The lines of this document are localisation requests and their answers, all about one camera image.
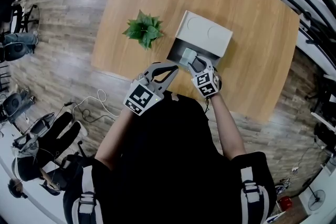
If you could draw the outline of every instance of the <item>floor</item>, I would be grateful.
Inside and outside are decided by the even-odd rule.
[[[291,201],[292,207],[279,217],[276,224],[298,224],[308,217],[299,197],[295,197]]]
[[[29,123],[22,115],[17,120],[18,127],[24,131],[42,115],[51,111],[58,113],[69,100],[80,102],[89,95],[97,96],[98,89],[103,89],[108,95],[106,107],[119,114],[130,81],[95,70],[90,65],[95,36],[107,0],[24,1],[27,1],[27,7],[31,4],[39,7],[39,44],[32,56],[11,62],[10,70],[13,85],[18,83],[19,86],[30,87],[37,102],[27,111]],[[293,184],[287,195],[296,194],[326,158],[313,143],[316,121],[309,111],[313,101],[304,99],[314,91],[314,74],[317,73],[317,66],[296,50],[284,89],[269,121],[260,124],[233,113],[247,151],[263,151],[267,155],[275,182],[291,178]],[[89,108],[94,118],[106,114],[101,104],[92,99],[84,102],[84,108]],[[207,116],[213,141],[221,151],[212,108]],[[92,124],[84,122],[89,136],[81,139],[88,154],[96,152],[112,123],[109,118]],[[72,149],[76,151],[77,147],[74,145]],[[298,173],[291,174],[291,169],[297,166]]]

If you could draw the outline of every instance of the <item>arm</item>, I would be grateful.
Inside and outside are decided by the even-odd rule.
[[[128,108],[124,108],[121,111],[119,117],[101,142],[94,157],[105,164],[110,170],[113,170],[115,161],[119,158],[120,145],[133,117],[134,113]]]
[[[40,172],[42,174],[42,177],[47,181],[47,183],[49,185],[52,185],[52,187],[54,188],[54,190],[59,191],[58,185],[51,180],[50,176],[42,168],[40,168]]]
[[[229,160],[238,155],[246,154],[243,139],[221,94],[216,93],[211,96],[211,103],[215,111],[223,153]]]

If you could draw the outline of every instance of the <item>black clothing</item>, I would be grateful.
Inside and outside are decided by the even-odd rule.
[[[71,113],[65,112],[54,122],[43,137],[38,138],[39,150],[35,160],[32,156],[18,158],[18,172],[23,181],[33,180],[42,176],[39,169],[58,158],[72,144],[80,130],[78,122],[74,123],[62,137],[57,138],[71,120]]]
[[[268,190],[271,213],[276,193],[264,153],[229,161],[213,144],[202,107],[193,99],[178,98],[173,101],[165,92],[164,100],[134,118],[115,170],[91,161],[103,222],[203,218],[223,222],[226,216],[227,223],[239,223],[240,169],[247,166],[253,167],[255,181]],[[72,204],[82,192],[81,179],[82,169],[64,194],[69,224]]]

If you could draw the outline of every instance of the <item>green plant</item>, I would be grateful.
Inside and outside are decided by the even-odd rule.
[[[136,20],[129,20],[127,24],[130,27],[123,34],[130,39],[138,40],[144,49],[151,49],[152,41],[163,36],[160,32],[161,23],[159,17],[152,17],[151,14],[145,15],[140,10]]]

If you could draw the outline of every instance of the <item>wooden table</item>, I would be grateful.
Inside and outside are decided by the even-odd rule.
[[[164,36],[148,51],[121,34],[139,9],[163,21]],[[108,0],[92,65],[132,79],[151,63],[166,61],[186,10],[233,31],[217,67],[223,97],[231,111],[268,120],[284,86],[299,28],[298,15],[280,0]],[[190,80],[180,68],[169,90],[202,100]]]

